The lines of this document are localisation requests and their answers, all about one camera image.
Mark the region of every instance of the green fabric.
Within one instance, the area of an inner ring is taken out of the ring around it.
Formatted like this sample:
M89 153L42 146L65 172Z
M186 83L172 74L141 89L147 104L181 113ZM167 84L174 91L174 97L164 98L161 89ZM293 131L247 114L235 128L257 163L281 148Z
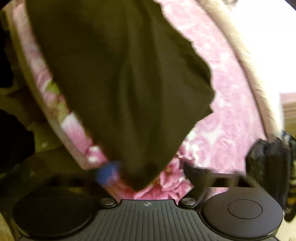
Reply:
M26 0L69 107L135 190L211 113L210 70L151 0Z

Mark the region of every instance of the round black pad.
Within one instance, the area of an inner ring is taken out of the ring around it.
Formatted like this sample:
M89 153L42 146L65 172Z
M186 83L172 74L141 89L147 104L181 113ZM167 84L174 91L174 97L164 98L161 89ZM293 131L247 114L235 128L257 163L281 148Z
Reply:
M275 232L283 220L280 205L259 188L230 188L209 198L204 220L232 239L257 239Z
M30 238L50 240L69 236L93 217L95 206L66 188L44 188L22 198L13 208L19 231Z

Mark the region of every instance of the pink floral fabric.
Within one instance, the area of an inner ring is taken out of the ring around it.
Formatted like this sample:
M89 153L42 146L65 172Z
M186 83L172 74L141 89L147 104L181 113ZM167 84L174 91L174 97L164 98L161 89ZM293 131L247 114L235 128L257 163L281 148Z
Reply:
M231 46L211 17L195 0L157 2L168 21L192 42L196 52L210 65L212 86L216 91L211 104L213 113L195 125L169 165L144 190L135 192L114 173L105 188L117 199L178 201L192 188L182 171L184 161L221 173L244 171L247 151L258 138L265 138L246 76ZM18 1L14 7L13 19L36 86L48 109L93 167L107 162L100 147L88 137L53 82L34 39L23 1Z

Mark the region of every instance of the crosshair logo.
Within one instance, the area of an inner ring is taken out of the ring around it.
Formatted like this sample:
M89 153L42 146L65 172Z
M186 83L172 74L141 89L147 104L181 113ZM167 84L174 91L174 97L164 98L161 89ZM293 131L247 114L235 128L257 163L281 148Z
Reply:
M145 205L146 207L150 207L150 206L153 205L153 204L150 203L150 202L146 202L146 203L144 203L144 205Z

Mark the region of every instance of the ribbed black surface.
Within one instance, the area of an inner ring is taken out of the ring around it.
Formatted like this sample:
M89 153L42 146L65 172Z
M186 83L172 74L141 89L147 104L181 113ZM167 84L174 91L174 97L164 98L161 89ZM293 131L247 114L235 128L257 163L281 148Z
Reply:
M117 208L101 210L94 222L80 233L59 241L77 240L226 241L228 239L209 230L195 211L180 209L172 200L123 200Z

